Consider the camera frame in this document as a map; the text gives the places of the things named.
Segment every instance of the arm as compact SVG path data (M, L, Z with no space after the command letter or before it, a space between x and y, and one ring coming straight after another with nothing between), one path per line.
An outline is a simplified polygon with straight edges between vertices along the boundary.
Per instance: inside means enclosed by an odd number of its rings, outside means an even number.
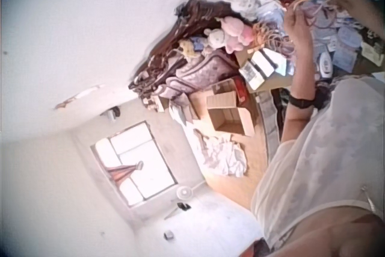
M312 101L315 98L313 40L303 12L297 10L294 13L292 7L289 7L288 12L285 14L284 25L285 31L294 42L297 54L291 95L297 99ZM312 113L313 106L300 109L289 104L286 110L281 142L297 139L309 122Z
M351 17L357 19L383 40L385 40L384 16L371 0L332 0L345 9Z

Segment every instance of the white cloth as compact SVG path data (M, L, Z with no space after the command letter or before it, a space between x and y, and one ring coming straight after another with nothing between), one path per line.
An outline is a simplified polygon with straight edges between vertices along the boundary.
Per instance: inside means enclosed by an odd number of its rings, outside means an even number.
M269 247L326 208L384 211L384 84L347 79L294 141L280 145L251 202Z
M247 169L245 152L241 146L231 141L231 134L221 137L202 137L194 130L197 139L195 150L200 155L201 165L217 175L242 177Z

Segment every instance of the ceiling light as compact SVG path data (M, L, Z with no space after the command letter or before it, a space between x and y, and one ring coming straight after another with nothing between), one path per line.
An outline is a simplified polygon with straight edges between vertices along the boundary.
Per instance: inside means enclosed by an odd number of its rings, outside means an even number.
M65 108L69 103L71 103L77 99L83 98L84 96L86 96L86 95L92 93L93 91L96 91L96 90L98 90L104 86L105 86L104 84L95 85L94 87L90 87L84 91L81 91L80 93L70 97L69 99L66 99L64 102L61 102L60 104L56 105L55 110L57 110L59 108Z

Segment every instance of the watch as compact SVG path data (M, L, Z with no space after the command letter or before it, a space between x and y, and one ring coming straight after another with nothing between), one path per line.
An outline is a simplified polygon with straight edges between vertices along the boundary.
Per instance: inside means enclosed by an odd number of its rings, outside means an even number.
M297 108L309 108L314 105L315 98L310 101L308 99L296 99L291 94L289 95L289 103Z

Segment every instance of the red curtain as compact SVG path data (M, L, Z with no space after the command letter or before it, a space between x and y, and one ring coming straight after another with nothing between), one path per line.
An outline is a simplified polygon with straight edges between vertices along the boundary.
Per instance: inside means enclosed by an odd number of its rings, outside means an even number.
M143 162L139 162L136 165L132 166L119 166L114 168L107 169L107 172L111 175L112 179L115 181L117 186L119 187L120 184L130 177L130 175L136 171L141 170L143 167Z

